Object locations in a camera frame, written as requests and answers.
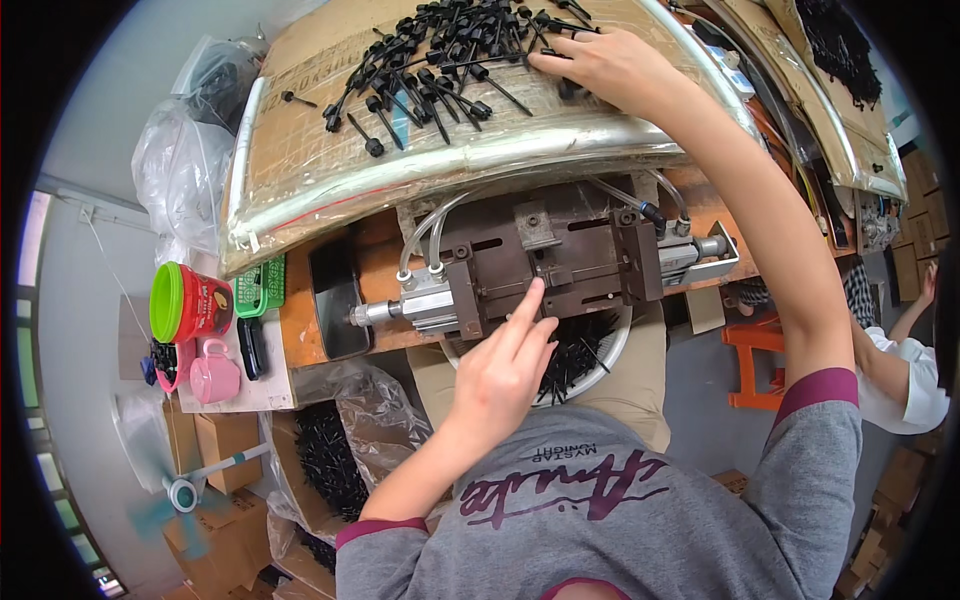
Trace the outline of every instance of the person's leg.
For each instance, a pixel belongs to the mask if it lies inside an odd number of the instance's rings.
[[[633,429],[651,450],[670,444],[663,417],[666,381],[666,326],[658,301],[634,307],[634,322],[620,358],[592,388],[569,404],[588,406]]]

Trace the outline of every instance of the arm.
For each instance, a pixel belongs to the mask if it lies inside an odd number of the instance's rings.
[[[424,517],[454,481],[520,426],[550,354],[555,317],[534,325],[543,280],[530,284],[511,319],[460,361],[453,408],[440,429],[373,490],[360,520]]]
[[[531,55],[633,116],[663,129],[717,189],[777,303],[787,385],[828,367],[853,368],[843,285],[823,236],[780,168],[698,85],[636,36],[558,37],[564,60]]]
[[[910,330],[913,329],[914,323],[917,322],[917,319],[920,318],[926,308],[933,303],[936,284],[937,265],[931,264],[927,266],[926,272],[924,273],[924,290],[921,292],[920,297],[917,298],[917,301],[910,304],[910,307],[903,311],[903,314],[900,315],[900,318],[894,323],[894,326],[890,329],[889,339],[898,344],[902,344],[903,340],[910,337]]]
[[[853,332],[853,356],[856,366],[863,371],[863,376],[884,394],[906,408],[910,392],[910,364],[877,348],[853,313],[850,314],[850,328]]]

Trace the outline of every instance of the white wall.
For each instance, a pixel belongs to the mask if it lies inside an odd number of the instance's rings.
[[[316,0],[140,0],[77,85],[42,172],[136,202],[133,148],[154,106],[169,97],[180,68],[204,34],[267,38]]]
[[[149,225],[147,215],[119,206],[95,214]],[[182,574],[163,539],[144,543],[127,521],[127,506],[149,496],[127,462],[111,416],[115,392],[146,384],[119,380],[121,293],[90,226],[80,219],[78,207],[51,200],[37,312],[44,408],[70,490],[105,558],[134,597],[157,598],[179,585]],[[96,218],[93,224],[128,293],[148,296],[156,236]]]

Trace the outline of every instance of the maroon sleeve trim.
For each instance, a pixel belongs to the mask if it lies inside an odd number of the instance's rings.
[[[426,521],[420,517],[408,518],[405,521],[357,521],[351,523],[346,529],[337,534],[337,550],[344,547],[344,544],[347,542],[354,541],[362,536],[368,536],[369,534],[386,531],[387,529],[396,529],[398,527],[413,527],[414,529],[421,529],[423,533],[426,533]]]
[[[780,403],[774,428],[800,409],[827,400],[844,400],[859,407],[856,400],[856,375],[853,371],[843,367],[821,369],[793,384]]]

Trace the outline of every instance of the clear plastic bag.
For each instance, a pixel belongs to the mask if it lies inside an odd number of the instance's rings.
[[[294,386],[301,408],[322,401],[337,403],[350,450],[370,490],[430,435],[430,426],[410,405],[400,384],[362,361],[299,370],[294,374]],[[261,412],[259,416],[261,428],[275,447],[270,467],[278,490],[267,497],[268,507],[273,514],[333,544],[348,524],[332,514],[320,495],[306,485],[293,415]]]
[[[327,363],[300,372],[298,397],[332,398],[360,474],[372,491],[432,433],[396,379],[363,361]]]
[[[180,96],[191,118],[236,136],[259,72],[260,60],[250,47],[204,36],[180,70],[172,93]]]
[[[165,399],[166,394],[159,387],[146,385],[114,397],[113,426],[140,487],[149,493],[163,492],[163,476],[174,472],[167,421],[163,417]]]
[[[136,198],[150,227],[194,250],[218,254],[218,219],[233,135],[194,120],[180,100],[154,108],[131,160]]]

